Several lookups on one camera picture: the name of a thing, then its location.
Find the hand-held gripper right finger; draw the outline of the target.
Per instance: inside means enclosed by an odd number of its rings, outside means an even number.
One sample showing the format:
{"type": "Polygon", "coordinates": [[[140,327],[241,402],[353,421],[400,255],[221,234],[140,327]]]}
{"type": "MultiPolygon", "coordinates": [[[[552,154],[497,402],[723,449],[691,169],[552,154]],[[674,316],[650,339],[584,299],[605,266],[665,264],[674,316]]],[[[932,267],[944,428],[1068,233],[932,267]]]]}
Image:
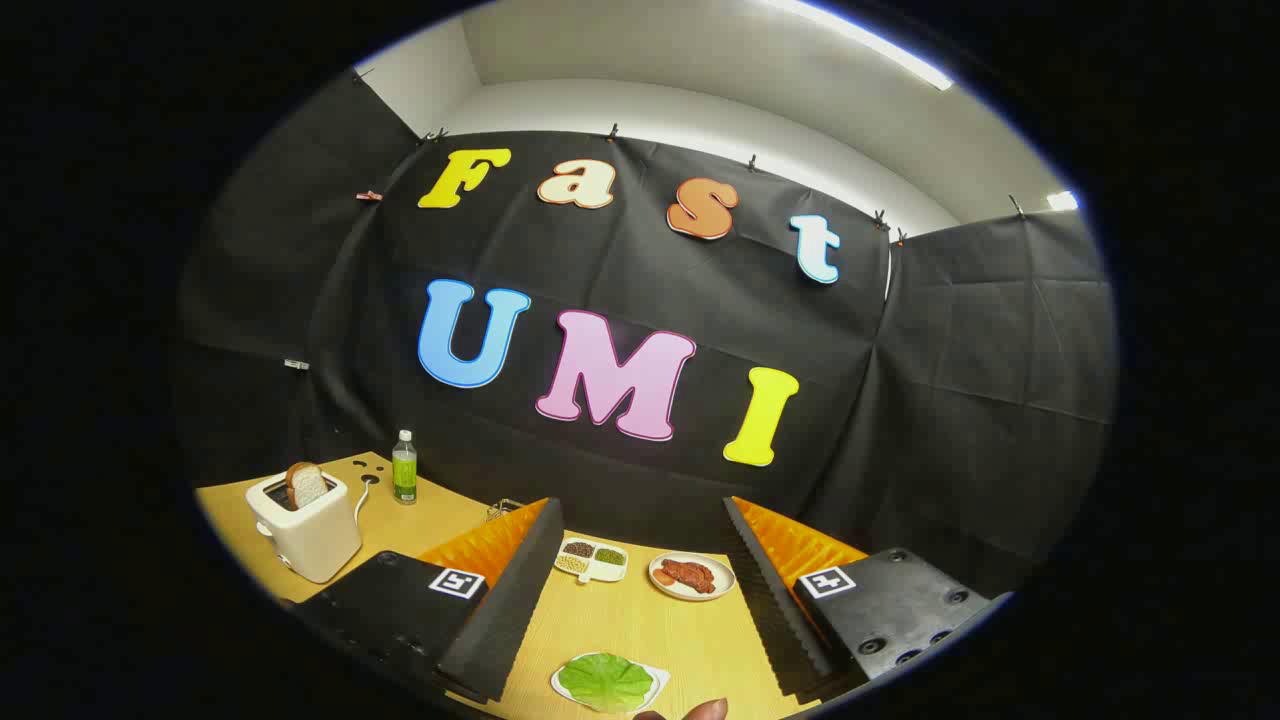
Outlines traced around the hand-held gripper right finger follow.
{"type": "Polygon", "coordinates": [[[865,553],[739,497],[727,556],[781,692],[829,701],[932,656],[1004,603],[919,553],[865,553]]]}

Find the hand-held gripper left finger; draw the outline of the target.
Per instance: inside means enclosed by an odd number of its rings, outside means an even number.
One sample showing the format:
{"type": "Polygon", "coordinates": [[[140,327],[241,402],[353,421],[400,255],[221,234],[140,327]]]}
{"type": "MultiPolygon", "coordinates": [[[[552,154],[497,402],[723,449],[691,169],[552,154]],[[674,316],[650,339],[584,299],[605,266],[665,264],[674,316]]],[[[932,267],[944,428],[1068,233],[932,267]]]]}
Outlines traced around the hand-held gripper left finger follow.
{"type": "Polygon", "coordinates": [[[415,694],[498,701],[563,532],[543,498],[417,557],[376,553],[291,611],[415,694]]]}

